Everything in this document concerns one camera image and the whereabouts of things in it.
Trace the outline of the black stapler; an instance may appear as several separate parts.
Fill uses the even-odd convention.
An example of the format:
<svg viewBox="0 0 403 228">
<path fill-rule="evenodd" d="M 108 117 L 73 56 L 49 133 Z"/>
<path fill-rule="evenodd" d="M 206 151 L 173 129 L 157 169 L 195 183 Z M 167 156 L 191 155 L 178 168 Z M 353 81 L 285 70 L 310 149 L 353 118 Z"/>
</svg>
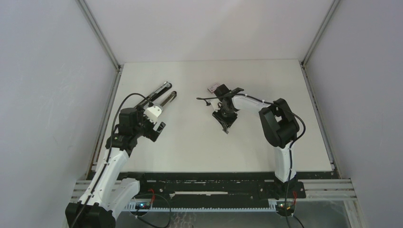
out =
<svg viewBox="0 0 403 228">
<path fill-rule="evenodd" d="M 144 105 L 148 104 L 149 102 L 155 101 L 157 98 L 159 98 L 161 95 L 163 95 L 165 92 L 167 92 L 171 88 L 172 88 L 172 84 L 170 82 L 168 82 L 168 81 L 165 81 L 155 91 L 153 91 L 145 99 L 143 99 L 138 104 L 138 106 L 144 106 Z"/>
</svg>

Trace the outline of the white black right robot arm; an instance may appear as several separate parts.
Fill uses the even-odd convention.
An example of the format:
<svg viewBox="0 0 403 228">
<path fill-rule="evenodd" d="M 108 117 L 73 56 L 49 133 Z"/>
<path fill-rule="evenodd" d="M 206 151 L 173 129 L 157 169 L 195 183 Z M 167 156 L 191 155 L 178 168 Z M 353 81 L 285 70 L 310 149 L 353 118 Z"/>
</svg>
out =
<svg viewBox="0 0 403 228">
<path fill-rule="evenodd" d="M 243 94 L 242 88 L 228 89 L 224 84 L 213 90 L 219 100 L 218 108 L 212 116 L 228 133 L 229 128 L 238 118 L 237 112 L 247 110 L 259 116 L 264 136 L 273 146 L 275 154 L 275 193 L 282 198 L 288 197 L 294 190 L 290 182 L 296 175 L 293 168 L 293 143 L 297 140 L 299 124 L 286 100 L 280 98 L 266 102 Z"/>
</svg>

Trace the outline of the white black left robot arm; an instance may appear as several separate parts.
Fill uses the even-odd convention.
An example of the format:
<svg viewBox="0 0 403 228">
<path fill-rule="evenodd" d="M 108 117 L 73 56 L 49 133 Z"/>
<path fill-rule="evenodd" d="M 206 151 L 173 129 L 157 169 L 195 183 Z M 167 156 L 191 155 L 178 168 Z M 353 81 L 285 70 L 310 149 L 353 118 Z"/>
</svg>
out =
<svg viewBox="0 0 403 228">
<path fill-rule="evenodd" d="M 76 203 L 69 203 L 65 214 L 70 228 L 114 228 L 116 220 L 131 198 L 143 198 L 149 186 L 135 178 L 123 179 L 118 189 L 113 187 L 121 169 L 127 163 L 140 137 L 155 142 L 165 127 L 158 117 L 163 108 L 124 108 L 115 117 L 118 124 L 106 141 L 106 150 L 96 174 Z"/>
</svg>

